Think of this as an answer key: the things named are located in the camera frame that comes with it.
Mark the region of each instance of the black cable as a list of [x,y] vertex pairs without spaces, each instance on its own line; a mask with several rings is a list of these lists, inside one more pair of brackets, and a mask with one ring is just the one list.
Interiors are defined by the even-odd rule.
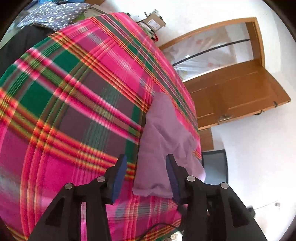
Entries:
[[229,45],[233,45],[233,44],[238,44],[238,43],[242,43],[242,42],[246,42],[246,41],[249,41],[250,39],[243,39],[243,40],[239,40],[239,41],[235,41],[235,42],[231,42],[231,43],[228,43],[228,44],[223,44],[223,45],[220,45],[220,46],[217,46],[217,47],[214,47],[214,48],[211,48],[211,49],[208,49],[208,50],[205,50],[205,51],[202,51],[202,52],[199,52],[199,53],[196,53],[194,55],[191,55],[190,57],[188,58],[185,58],[185,59],[182,59],[174,64],[172,64],[172,66],[176,66],[177,64],[180,64],[180,63],[183,63],[185,62],[186,60],[189,60],[189,59],[192,59],[196,56],[199,56],[201,54],[204,54],[204,53],[207,53],[207,52],[210,52],[212,50],[215,50],[215,49],[219,49],[219,48],[222,48],[222,47],[226,47],[226,46],[229,46]]
[[178,231],[180,231],[180,229],[174,225],[171,225],[168,223],[157,223],[157,224],[153,225],[152,227],[150,227],[145,233],[143,233],[142,236],[137,241],[141,241],[153,228],[155,228],[156,226],[161,225],[161,224],[166,225],[166,226],[171,226],[171,227],[177,229]]

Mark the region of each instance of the wooden door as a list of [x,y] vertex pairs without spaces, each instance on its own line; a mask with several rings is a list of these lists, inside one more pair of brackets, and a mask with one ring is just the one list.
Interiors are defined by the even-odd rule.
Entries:
[[184,82],[200,130],[254,115],[290,102],[290,97],[258,59]]

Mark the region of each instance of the silver screw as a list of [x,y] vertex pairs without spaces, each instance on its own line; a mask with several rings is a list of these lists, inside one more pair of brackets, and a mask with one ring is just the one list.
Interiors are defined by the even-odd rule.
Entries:
[[188,177],[187,177],[187,180],[188,180],[189,182],[194,182],[194,181],[195,181],[195,177],[194,177],[194,176],[188,176]]
[[66,185],[65,185],[65,188],[66,189],[71,189],[73,187],[73,184],[72,183],[67,183]]
[[106,178],[103,177],[103,176],[100,176],[100,177],[98,177],[96,180],[97,180],[98,182],[102,183],[102,182],[104,182],[104,181],[106,180]]
[[229,188],[229,185],[227,183],[221,183],[220,184],[222,188],[227,189]]

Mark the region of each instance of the bed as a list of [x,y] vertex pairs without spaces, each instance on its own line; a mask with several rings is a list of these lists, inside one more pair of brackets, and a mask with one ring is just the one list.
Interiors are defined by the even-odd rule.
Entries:
[[[122,191],[107,206],[113,241],[137,240],[156,223],[180,224],[170,199],[132,193],[145,116],[156,92],[170,96],[195,137],[194,103],[151,39],[125,13],[89,18],[58,31],[0,79],[0,216],[26,240],[61,187],[89,183],[128,157]],[[81,236],[86,240],[85,206]],[[146,240],[162,240],[170,226]]]

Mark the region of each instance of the purple fabric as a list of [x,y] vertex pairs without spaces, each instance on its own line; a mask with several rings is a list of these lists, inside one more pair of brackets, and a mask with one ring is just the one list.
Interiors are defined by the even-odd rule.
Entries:
[[205,170],[193,155],[196,147],[192,134],[178,121],[169,96],[156,93],[141,137],[133,193],[173,197],[165,167],[165,157],[171,153],[189,175],[204,181]]

